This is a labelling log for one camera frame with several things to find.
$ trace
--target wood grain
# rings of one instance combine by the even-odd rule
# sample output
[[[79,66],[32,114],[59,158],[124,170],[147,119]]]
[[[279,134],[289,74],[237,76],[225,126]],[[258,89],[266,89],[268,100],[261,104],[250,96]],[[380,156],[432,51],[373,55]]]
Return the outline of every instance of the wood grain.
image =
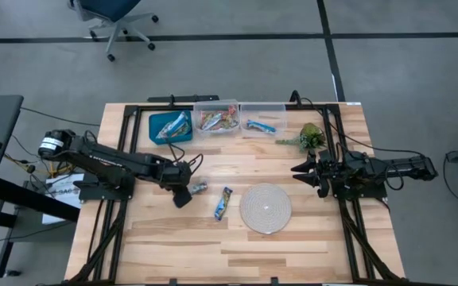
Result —
[[[123,109],[124,104],[106,105],[99,131],[101,144],[117,146]],[[370,144],[363,108],[340,104],[340,109],[346,134]],[[154,112],[142,115],[138,151],[172,158],[168,147],[157,146],[148,138],[151,114]],[[305,122],[323,126],[316,112],[289,111],[284,138],[295,137]],[[131,130],[130,127],[126,136],[126,151]],[[372,154],[372,149],[347,143],[350,149]],[[269,283],[272,276],[282,283],[351,281],[337,202],[332,197],[318,198],[315,188],[292,178],[290,168],[305,160],[298,147],[275,145],[269,138],[245,138],[241,134],[194,137],[179,145],[186,151],[185,160],[204,154],[204,162],[192,182],[208,180],[209,189],[177,209],[169,192],[155,184],[136,183],[126,216],[117,283],[168,283],[170,278],[180,283]],[[245,226],[239,214],[242,195],[260,183],[280,186],[291,199],[292,218],[276,234],[255,233]],[[223,220],[217,222],[213,211],[225,186],[234,193]],[[86,261],[98,203],[87,202],[81,209],[67,279]],[[387,209],[371,199],[362,199],[361,204],[369,242],[390,269],[403,276]],[[111,248],[105,256],[103,277],[107,277]],[[360,276],[365,276],[361,253],[357,258]]]

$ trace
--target woven placemat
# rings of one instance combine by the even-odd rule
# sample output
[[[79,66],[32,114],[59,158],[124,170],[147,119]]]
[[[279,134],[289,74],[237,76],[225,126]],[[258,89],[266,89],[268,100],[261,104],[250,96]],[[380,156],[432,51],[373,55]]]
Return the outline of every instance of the woven placemat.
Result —
[[[291,218],[291,201],[279,186],[259,184],[243,195],[239,212],[252,230],[272,234],[284,228]]]

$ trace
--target gray floor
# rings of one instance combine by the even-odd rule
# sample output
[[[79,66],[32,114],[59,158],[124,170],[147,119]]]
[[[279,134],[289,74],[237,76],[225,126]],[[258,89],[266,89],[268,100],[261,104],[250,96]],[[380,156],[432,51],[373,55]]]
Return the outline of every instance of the gray floor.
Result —
[[[334,33],[458,32],[458,1],[330,0],[326,6]],[[322,30],[313,0],[149,0],[134,13],[147,10],[161,17],[157,25],[141,23],[149,35]],[[77,21],[66,1],[0,0],[0,38],[84,37],[87,25]],[[151,52],[143,43],[117,43],[118,59],[110,63],[104,43],[0,44],[0,94],[24,95],[27,107],[85,122],[99,122],[106,102],[170,94],[277,101],[297,89],[313,101],[335,100],[323,40],[156,45]],[[347,101],[362,102],[374,145],[421,151],[441,171],[443,155],[458,149],[458,39],[337,40],[334,45]],[[36,150],[44,132],[55,128],[84,131],[23,112],[14,134]],[[26,158],[15,141],[8,153]],[[7,162],[0,176],[18,184],[27,179]],[[458,164],[448,166],[448,178],[458,193]],[[406,180],[404,190],[389,194],[407,276],[458,284],[458,201],[442,179]],[[17,244],[10,267],[24,274],[1,279],[0,285],[59,282],[70,245],[69,240]]]

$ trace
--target paper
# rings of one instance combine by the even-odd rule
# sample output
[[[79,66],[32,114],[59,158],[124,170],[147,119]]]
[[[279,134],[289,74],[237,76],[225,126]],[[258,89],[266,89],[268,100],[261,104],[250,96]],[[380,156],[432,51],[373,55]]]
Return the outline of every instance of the paper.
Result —
[[[52,186],[49,188],[49,192],[46,195],[50,198],[52,194],[54,199],[80,209],[80,189],[76,187],[73,182],[83,180],[83,178],[84,174],[73,174],[58,176],[54,179],[47,179],[45,182],[47,184],[52,184]],[[48,214],[43,214],[41,218],[41,223],[45,225],[63,221],[64,219],[62,218],[57,218]]]

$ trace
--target blue bowl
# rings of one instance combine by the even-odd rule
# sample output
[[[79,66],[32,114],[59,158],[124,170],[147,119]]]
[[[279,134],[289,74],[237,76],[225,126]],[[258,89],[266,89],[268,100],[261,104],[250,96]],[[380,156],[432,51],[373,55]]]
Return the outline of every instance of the blue bowl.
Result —
[[[167,123],[175,121],[176,118],[180,116],[181,112],[184,112],[187,115],[187,122],[190,125],[190,131],[185,135],[171,137],[169,142],[176,143],[192,140],[192,116],[189,110],[174,111],[166,114],[153,114],[149,116],[149,139],[155,142],[156,145],[167,144],[165,139],[157,138],[157,135]]]

